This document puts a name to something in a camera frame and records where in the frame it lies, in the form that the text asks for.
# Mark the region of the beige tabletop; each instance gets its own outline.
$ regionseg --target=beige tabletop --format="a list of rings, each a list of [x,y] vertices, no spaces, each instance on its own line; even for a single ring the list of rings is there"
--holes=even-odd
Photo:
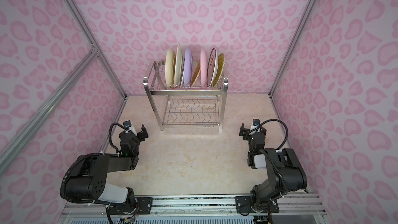
[[[166,97],[156,96],[157,105]],[[164,108],[159,107],[162,115]],[[242,140],[242,122],[250,128],[253,118],[276,118],[268,95],[228,95],[224,127],[166,127],[160,131],[146,96],[130,96],[119,123],[131,120],[137,131],[144,124],[149,138],[140,143],[137,167],[132,171],[108,173],[107,183],[131,187],[136,195],[199,195],[249,193],[267,178],[266,170],[247,166],[248,142]],[[265,147],[276,148],[284,134],[277,122],[264,125]],[[117,128],[113,142],[120,139]],[[112,147],[108,153],[114,153]]]

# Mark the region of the pink patterned wallpaper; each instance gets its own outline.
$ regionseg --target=pink patterned wallpaper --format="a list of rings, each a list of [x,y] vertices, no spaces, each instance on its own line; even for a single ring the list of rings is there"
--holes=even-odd
[[[397,223],[398,0],[320,0],[275,99],[331,223]]]
[[[226,54],[229,92],[268,92],[308,0],[76,0],[127,93],[177,42]]]
[[[0,222],[56,223],[65,171],[80,155],[98,152],[121,97],[94,60],[0,178]]]
[[[0,0],[0,153],[91,49],[62,0]]]

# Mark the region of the aluminum rail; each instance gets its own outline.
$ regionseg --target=aluminum rail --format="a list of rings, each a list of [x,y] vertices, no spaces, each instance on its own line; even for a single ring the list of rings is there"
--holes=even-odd
[[[91,62],[97,57],[99,58],[97,49],[93,49],[82,60],[82,62],[75,68],[75,70],[64,80],[64,82],[57,88],[51,97],[37,110],[36,114],[29,120],[22,131],[11,140],[10,145],[0,155],[0,176],[17,158],[20,152],[29,143],[33,135],[46,122],[58,104],[69,93],[70,89],[80,79],[81,75],[90,66]]]
[[[271,91],[269,93],[269,95],[271,97],[274,94],[276,88],[278,87],[278,85],[281,81],[282,75],[286,70],[287,64],[293,55],[293,52],[300,40],[301,34],[304,32],[305,27],[306,27],[308,21],[310,20],[311,14],[314,11],[318,1],[319,0],[308,0],[308,3],[306,5],[304,12],[302,14],[302,17],[300,19],[300,22],[298,23],[297,29],[293,35],[292,41],[290,42],[289,47],[287,48],[287,51],[286,51],[285,57],[283,58],[281,67],[279,68],[278,73],[275,78],[275,81],[272,84]]]
[[[107,62],[103,52],[101,51],[101,47],[97,43],[97,40],[95,39],[93,33],[91,32],[91,29],[89,28],[87,22],[84,20],[83,14],[80,12],[79,8],[77,7],[76,3],[74,0],[64,0],[65,4],[69,8],[70,12],[72,13],[73,17],[75,18],[77,24],[80,26],[82,29],[82,32],[84,36],[87,38],[87,40],[91,43],[93,48],[98,49],[99,51],[99,60],[102,64],[102,66],[105,68],[105,71],[107,72],[108,76],[111,78],[111,81],[119,91],[119,93],[122,95],[123,98],[126,97],[126,92],[124,91],[122,85],[120,84],[119,80],[117,79],[115,73],[113,72],[111,66]]]
[[[248,194],[232,195],[153,195],[136,197],[153,197],[150,215],[155,217],[187,217],[187,216],[240,216],[236,212],[235,196],[248,196]],[[325,208],[318,194],[290,192],[284,198],[278,199],[279,213],[273,215],[324,215]],[[103,205],[74,204],[68,202],[61,219],[79,217],[103,217]],[[256,213],[250,215],[267,215]]]

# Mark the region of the cable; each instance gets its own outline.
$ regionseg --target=cable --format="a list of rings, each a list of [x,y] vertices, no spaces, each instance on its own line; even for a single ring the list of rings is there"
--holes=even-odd
[[[109,224],[113,224],[113,221],[111,219],[111,214],[109,212],[109,208],[105,207],[105,212],[106,212],[106,217],[108,218]]]
[[[240,214],[243,215],[243,216],[248,216],[248,215],[250,214],[250,208],[249,208],[249,212],[247,212],[247,213],[245,213],[245,214],[242,214],[242,213],[240,213]]]
[[[272,212],[271,212],[271,202],[269,202],[268,203],[268,207],[267,207],[267,221],[268,221],[268,223],[270,223],[270,224],[273,224],[273,221],[272,221]]]
[[[109,127],[109,133],[108,133],[109,144],[116,150],[116,153],[119,153],[119,149],[112,143],[112,128],[113,128],[113,126],[119,126],[119,127],[123,128],[123,130],[126,130],[126,131],[127,131],[127,129],[124,126],[122,126],[121,124],[116,123],[116,122],[112,123],[111,126]]]
[[[286,131],[285,139],[283,140],[283,142],[281,143],[281,145],[278,146],[278,148],[276,148],[276,150],[280,150],[280,149],[282,148],[282,146],[284,146],[285,143],[286,143],[287,136],[288,136],[288,134],[289,134],[289,130],[287,129],[287,126],[286,126],[286,124],[285,124],[283,121],[280,121],[279,119],[276,119],[276,118],[272,118],[272,119],[269,119],[269,120],[267,120],[267,121],[264,121],[264,122],[262,122],[258,127],[260,128],[260,127],[263,126],[265,123],[268,123],[268,122],[271,122],[271,121],[276,121],[276,122],[281,123],[281,124],[283,125],[283,127],[285,128],[285,131]],[[250,133],[250,132],[256,131],[256,130],[257,130],[257,129],[251,129],[251,130],[250,130],[249,132],[247,132],[247,133]]]
[[[66,171],[66,173],[65,173],[65,175],[64,175],[64,178],[62,178],[62,181],[61,181],[61,189],[60,189],[60,191],[59,191],[59,194],[60,194],[60,196],[61,196],[63,199],[65,199],[65,200],[67,200],[68,202],[71,202],[71,203],[92,203],[92,202],[93,202],[92,200],[77,200],[77,199],[74,199],[74,198],[72,198],[72,197],[69,197],[68,194],[67,194],[67,182],[68,182],[68,180],[69,180],[70,173],[72,172],[72,170],[73,170],[80,162],[86,160],[86,159],[89,158],[89,157],[93,157],[93,156],[102,156],[102,155],[103,155],[102,153],[90,153],[90,154],[87,154],[87,155],[78,157],[78,158],[76,159],[76,161],[75,161],[75,162],[69,167],[69,169]],[[96,204],[105,204],[105,205],[109,204],[108,202],[99,201],[99,200],[95,200],[94,203],[96,203]]]
[[[282,187],[283,187],[283,195],[286,195],[288,193],[288,189],[286,186],[286,181],[283,178],[281,172],[279,171],[278,167],[276,166],[275,162],[271,159],[271,157],[268,155],[267,152],[265,152],[263,149],[260,150],[260,152],[266,156],[266,158],[268,159],[268,161],[271,163],[273,170],[275,171],[275,174],[279,177],[279,180],[282,183]]]

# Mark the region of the wire rack shelf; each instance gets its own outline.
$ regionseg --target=wire rack shelf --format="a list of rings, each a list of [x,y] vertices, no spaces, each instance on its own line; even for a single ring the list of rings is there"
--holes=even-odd
[[[153,62],[144,77],[144,88],[161,130],[166,126],[202,125],[215,126],[222,130],[228,77],[222,73],[220,80],[211,87],[202,87],[196,82],[192,87],[183,85],[166,87],[165,62]],[[163,119],[160,118],[153,95],[166,96]]]

